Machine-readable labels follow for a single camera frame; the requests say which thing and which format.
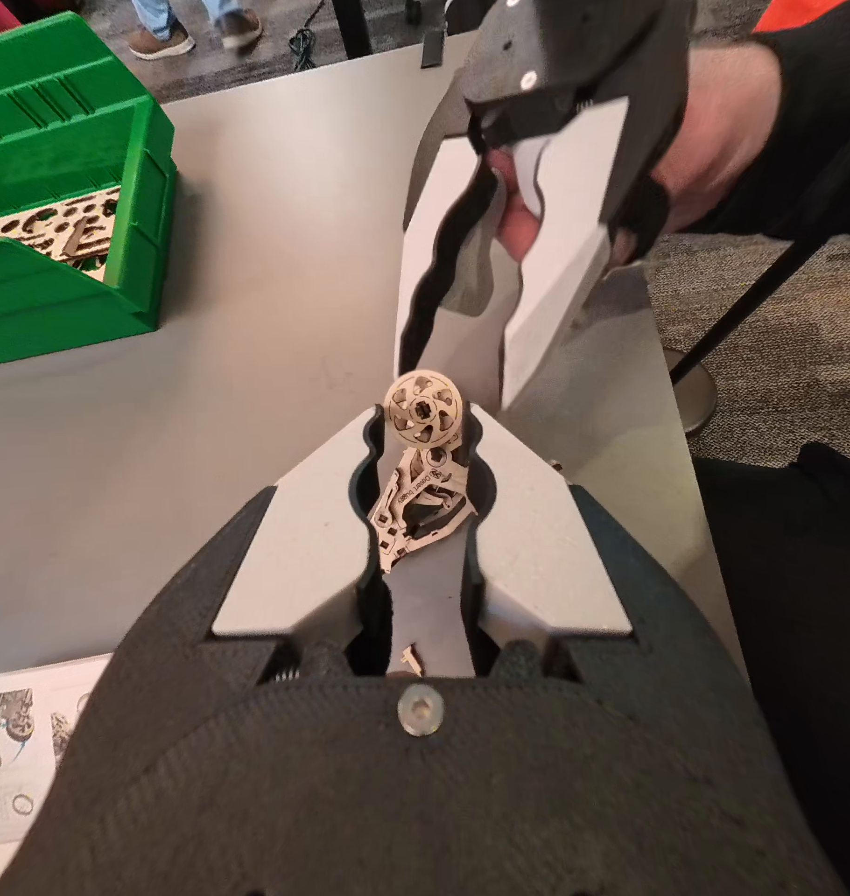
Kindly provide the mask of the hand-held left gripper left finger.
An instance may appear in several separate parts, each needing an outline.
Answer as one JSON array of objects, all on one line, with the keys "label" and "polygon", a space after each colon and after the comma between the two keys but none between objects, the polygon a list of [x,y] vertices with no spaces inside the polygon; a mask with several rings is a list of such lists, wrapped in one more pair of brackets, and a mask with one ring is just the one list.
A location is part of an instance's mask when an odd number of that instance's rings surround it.
[{"label": "hand-held left gripper left finger", "polygon": [[336,644],[357,674],[385,674],[392,598],[368,514],[385,414],[366,409],[281,477],[211,632]]}]

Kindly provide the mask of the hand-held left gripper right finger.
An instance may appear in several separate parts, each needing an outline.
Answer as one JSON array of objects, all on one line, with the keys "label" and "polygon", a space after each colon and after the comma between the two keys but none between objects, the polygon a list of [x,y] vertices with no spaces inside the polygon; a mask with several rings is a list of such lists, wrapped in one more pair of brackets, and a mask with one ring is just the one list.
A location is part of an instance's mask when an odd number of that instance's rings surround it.
[{"label": "hand-held left gripper right finger", "polygon": [[571,638],[629,639],[625,607],[565,478],[475,402],[464,412],[467,497],[461,615],[475,677],[531,644],[541,670]]}]

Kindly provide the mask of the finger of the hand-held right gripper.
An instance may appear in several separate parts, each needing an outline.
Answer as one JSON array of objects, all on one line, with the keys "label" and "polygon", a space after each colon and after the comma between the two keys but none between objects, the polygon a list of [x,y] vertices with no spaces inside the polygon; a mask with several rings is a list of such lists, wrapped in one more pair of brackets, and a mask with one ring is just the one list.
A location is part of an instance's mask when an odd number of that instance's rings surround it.
[{"label": "finger of the hand-held right gripper", "polygon": [[541,217],[503,336],[503,411],[539,373],[610,261],[600,213],[628,106],[626,97],[587,106],[557,133],[513,145],[520,194]]},{"label": "finger of the hand-held right gripper", "polygon": [[394,374],[429,368],[455,383],[500,383],[509,304],[495,270],[506,204],[469,138],[443,140],[405,226]]}]

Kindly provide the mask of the wooden buggy model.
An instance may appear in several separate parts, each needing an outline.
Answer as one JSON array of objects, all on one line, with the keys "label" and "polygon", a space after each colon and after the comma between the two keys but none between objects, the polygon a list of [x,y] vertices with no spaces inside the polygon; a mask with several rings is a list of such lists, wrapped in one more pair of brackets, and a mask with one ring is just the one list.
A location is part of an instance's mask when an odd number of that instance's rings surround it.
[{"label": "wooden buggy model", "polygon": [[399,377],[383,404],[400,459],[370,512],[383,574],[413,552],[453,534],[474,513],[468,496],[464,399],[445,375]]}]

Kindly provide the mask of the person's right forearm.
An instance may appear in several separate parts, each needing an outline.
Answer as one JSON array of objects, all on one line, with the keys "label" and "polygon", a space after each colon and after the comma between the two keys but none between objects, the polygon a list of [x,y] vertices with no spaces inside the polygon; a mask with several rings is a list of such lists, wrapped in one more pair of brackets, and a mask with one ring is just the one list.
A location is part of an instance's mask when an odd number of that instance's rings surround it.
[{"label": "person's right forearm", "polygon": [[850,2],[752,39],[777,56],[780,105],[764,150],[732,196],[732,232],[850,236]]}]

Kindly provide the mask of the person's right hand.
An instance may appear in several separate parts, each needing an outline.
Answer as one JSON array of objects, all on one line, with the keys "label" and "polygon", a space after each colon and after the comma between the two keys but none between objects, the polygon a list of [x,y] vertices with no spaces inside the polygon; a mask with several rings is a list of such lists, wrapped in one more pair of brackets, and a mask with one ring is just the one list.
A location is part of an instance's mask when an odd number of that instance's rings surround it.
[{"label": "person's right hand", "polygon": [[[777,120],[780,96],[780,61],[767,43],[703,44],[689,51],[685,115],[651,175],[668,199],[662,234],[738,233],[733,228],[702,231],[698,222],[729,198],[765,149]],[[492,151],[489,164],[507,193],[497,239],[520,263],[541,224],[524,202],[510,152]],[[635,262],[643,254],[637,246],[637,236],[621,228],[614,237],[607,267]]]}]

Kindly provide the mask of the black chair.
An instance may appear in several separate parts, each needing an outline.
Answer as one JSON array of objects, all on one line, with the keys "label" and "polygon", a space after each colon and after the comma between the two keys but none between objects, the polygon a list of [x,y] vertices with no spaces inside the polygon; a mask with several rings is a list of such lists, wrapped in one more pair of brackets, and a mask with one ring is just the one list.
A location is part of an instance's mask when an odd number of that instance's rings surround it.
[{"label": "black chair", "polygon": [[718,406],[718,389],[705,366],[710,354],[754,314],[825,244],[827,237],[796,240],[766,268],[688,351],[665,349],[665,360],[687,437],[702,431]]}]

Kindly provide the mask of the instruction booklet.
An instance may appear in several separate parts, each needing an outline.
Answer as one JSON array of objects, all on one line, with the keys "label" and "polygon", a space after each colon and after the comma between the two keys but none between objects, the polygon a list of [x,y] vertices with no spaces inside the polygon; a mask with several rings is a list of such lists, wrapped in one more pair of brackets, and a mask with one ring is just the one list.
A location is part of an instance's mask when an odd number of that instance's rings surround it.
[{"label": "instruction booklet", "polygon": [[23,839],[112,655],[0,673],[0,845]]}]

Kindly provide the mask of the green plastic bin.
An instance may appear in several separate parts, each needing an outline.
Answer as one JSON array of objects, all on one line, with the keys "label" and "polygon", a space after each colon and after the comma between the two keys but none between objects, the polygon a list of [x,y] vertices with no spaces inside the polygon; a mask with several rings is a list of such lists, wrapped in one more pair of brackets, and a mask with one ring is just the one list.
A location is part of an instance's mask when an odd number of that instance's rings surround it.
[{"label": "green plastic bin", "polygon": [[158,328],[173,141],[156,99],[77,14],[0,34],[0,217],[121,187],[102,282],[0,238],[0,364]]}]

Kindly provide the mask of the wooden sheet offcuts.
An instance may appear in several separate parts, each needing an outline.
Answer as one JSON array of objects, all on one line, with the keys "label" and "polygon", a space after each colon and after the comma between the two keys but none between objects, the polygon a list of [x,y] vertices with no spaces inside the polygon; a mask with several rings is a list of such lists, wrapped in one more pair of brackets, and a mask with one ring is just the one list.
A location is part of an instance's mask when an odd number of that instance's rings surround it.
[{"label": "wooden sheet offcuts", "polygon": [[7,238],[104,281],[117,218],[120,185],[0,217]]}]

